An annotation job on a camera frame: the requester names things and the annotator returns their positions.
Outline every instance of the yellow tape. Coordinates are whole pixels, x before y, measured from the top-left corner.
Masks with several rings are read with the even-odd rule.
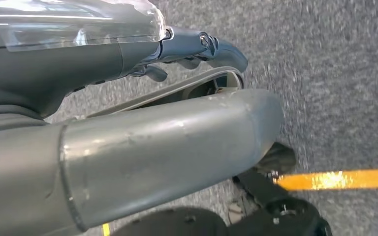
[[[103,236],[110,236],[111,230],[109,229],[109,224],[103,224],[102,231],[103,231]]]
[[[287,190],[378,188],[378,170],[286,175],[274,182]]]

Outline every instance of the gray metal tube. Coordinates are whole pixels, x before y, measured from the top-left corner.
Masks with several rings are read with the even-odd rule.
[[[4,120],[25,125],[28,117],[1,114],[0,122]],[[0,131],[0,236],[81,233],[66,204],[60,175],[62,129],[46,125]]]
[[[282,120],[274,94],[247,89],[74,122],[62,143],[70,205],[93,227],[211,186],[256,164]]]

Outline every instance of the screw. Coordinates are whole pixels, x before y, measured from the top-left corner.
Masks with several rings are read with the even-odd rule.
[[[278,179],[279,178],[279,172],[271,171],[269,173],[266,173],[266,177],[269,178],[269,179]]]
[[[172,33],[166,29],[166,37],[164,39],[170,39],[172,37]]]
[[[209,42],[208,42],[208,37],[206,35],[201,35],[200,40],[201,40],[202,46],[204,46],[205,48],[208,47]]]

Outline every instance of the clear plastic cover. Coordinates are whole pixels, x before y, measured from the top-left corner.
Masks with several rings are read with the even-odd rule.
[[[160,41],[162,13],[148,0],[0,0],[10,51]]]

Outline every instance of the floor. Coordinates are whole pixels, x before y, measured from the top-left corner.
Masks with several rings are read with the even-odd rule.
[[[284,101],[280,140],[298,153],[296,172],[378,168],[378,0],[156,0],[169,25],[203,29],[249,58],[248,85]],[[50,117],[87,115],[187,78],[124,78],[72,94]],[[202,206],[225,216],[239,192],[230,181],[169,205]],[[378,235],[378,190],[300,192],[336,236]],[[115,229],[130,219],[111,223]],[[88,236],[101,235],[92,229]]]

